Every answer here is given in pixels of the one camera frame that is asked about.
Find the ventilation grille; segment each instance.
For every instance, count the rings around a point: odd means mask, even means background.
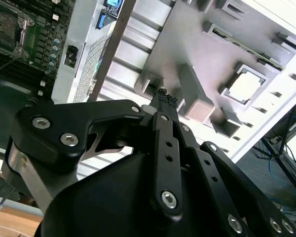
[[[99,62],[102,50],[104,48],[107,36],[98,39],[91,45],[87,60],[85,62],[77,92],[74,97],[74,103],[82,102],[88,94],[92,82],[96,65]]]

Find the mounting hole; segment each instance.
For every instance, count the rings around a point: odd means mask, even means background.
[[[167,144],[168,147],[172,147],[172,143],[171,142],[166,141],[166,144]]]
[[[169,155],[166,155],[166,159],[167,159],[167,161],[169,161],[169,162],[172,162],[172,161],[173,161],[172,157],[169,156]]]
[[[214,182],[218,182],[218,179],[217,179],[214,175],[212,175],[212,180],[213,180]]]

